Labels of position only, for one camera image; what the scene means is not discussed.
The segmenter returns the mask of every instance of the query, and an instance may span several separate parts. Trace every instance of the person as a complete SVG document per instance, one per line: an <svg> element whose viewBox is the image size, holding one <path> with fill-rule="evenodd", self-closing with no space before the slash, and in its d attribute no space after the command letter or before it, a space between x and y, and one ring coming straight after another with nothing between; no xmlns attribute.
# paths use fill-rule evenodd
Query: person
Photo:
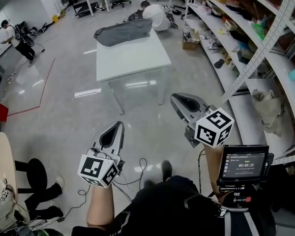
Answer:
<svg viewBox="0 0 295 236"><path fill-rule="evenodd" d="M57 206L50 206L47 209L37 210L40 203L55 199L62 194L64 179L61 176L56 178L55 184L50 188L32 194L25 200L25 205L17 203L13 187L8 183L4 184L7 195L5 200L0 203L0 231L7 231L19 226L19 221L21 221L23 225L28 225L35 219L45 220L63 217L61 209Z"/></svg>
<svg viewBox="0 0 295 236"><path fill-rule="evenodd" d="M143 18L152 19L152 27L155 31L167 30L171 26L171 22L168 20L162 6L143 1L141 8L144 10Z"/></svg>
<svg viewBox="0 0 295 236"><path fill-rule="evenodd" d="M212 189L223 205L231 203L231 193L220 193L216 185L222 147L205 146L205 151ZM132 203L116 218L112 186L94 186L87 213L88 227L74 227L72 236L224 235L225 221L223 217L217 216L220 213L216 203L200 195L191 180L172 176L173 168L169 161L163 161L161 169L163 182L154 184L147 180L144 189L137 193ZM268 220L264 219L265 216L262 217L264 226L256 224L259 234L274 236L275 223L270 210L262 205L253 206L258 214L263 214L260 211L264 209L265 216L269 217Z"/></svg>
<svg viewBox="0 0 295 236"><path fill-rule="evenodd" d="M1 22L1 28L5 29L7 37L7 40L2 41L1 44L11 43L16 50L29 60L31 65L34 62L35 51L28 44L16 38L14 26L9 24L7 20Z"/></svg>

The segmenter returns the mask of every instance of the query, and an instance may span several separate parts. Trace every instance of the black cap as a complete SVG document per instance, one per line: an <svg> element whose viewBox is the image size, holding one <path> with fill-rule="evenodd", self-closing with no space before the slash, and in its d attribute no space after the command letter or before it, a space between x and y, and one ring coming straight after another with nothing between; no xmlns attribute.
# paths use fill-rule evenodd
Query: black cap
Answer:
<svg viewBox="0 0 295 236"><path fill-rule="evenodd" d="M9 22L5 19L1 22L1 27L3 27L4 25L7 25L9 24Z"/></svg>

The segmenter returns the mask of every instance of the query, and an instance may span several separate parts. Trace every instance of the black pants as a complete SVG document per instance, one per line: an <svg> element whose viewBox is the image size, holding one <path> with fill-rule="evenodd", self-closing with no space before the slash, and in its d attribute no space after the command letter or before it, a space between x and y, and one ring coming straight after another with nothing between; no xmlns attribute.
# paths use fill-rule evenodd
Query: black pants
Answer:
<svg viewBox="0 0 295 236"><path fill-rule="evenodd" d="M30 219L51 219L55 217L62 217L62 211L56 206L51 206L45 210L36 210L40 203L55 199L60 194L62 194L62 189L59 184L55 183L50 188L34 193L26 199L25 204L29 210Z"/></svg>
<svg viewBox="0 0 295 236"><path fill-rule="evenodd" d="M23 41L21 41L21 43L17 47L15 47L15 49L18 50L27 59L31 61L34 59L35 51Z"/></svg>

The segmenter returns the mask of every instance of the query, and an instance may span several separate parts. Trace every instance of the sneaker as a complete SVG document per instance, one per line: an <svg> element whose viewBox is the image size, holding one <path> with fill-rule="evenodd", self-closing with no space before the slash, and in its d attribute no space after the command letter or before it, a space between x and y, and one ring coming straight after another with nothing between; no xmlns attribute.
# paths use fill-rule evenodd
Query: sneaker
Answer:
<svg viewBox="0 0 295 236"><path fill-rule="evenodd" d="M151 187L151 186L153 186L153 185L154 185L154 183L153 183L152 180L146 180L146 181L144 182L144 188L149 188L149 187Z"/></svg>
<svg viewBox="0 0 295 236"><path fill-rule="evenodd" d="M63 179L63 177L62 176L56 177L56 183L60 185L61 190L62 190L63 187L64 187L64 179Z"/></svg>
<svg viewBox="0 0 295 236"><path fill-rule="evenodd" d="M172 173L173 173L173 168L170 161L164 160L162 162L161 168L163 173L163 182L166 182L168 178L172 177Z"/></svg>

